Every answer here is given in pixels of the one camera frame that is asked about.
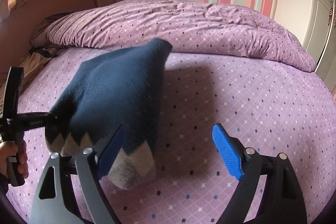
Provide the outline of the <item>person's left hand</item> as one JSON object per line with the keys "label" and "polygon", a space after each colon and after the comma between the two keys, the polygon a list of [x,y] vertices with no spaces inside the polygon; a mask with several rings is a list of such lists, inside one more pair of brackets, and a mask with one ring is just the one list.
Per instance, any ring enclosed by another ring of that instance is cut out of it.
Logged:
{"label": "person's left hand", "polygon": [[[7,158],[9,156],[16,156],[18,153],[18,146],[15,143],[10,143],[9,141],[1,142],[0,146],[0,164],[1,164],[1,174],[5,178],[9,178],[7,172]],[[26,153],[26,142],[22,144],[22,153],[18,157],[19,165],[18,172],[23,176],[23,178],[28,178],[28,157]]]}

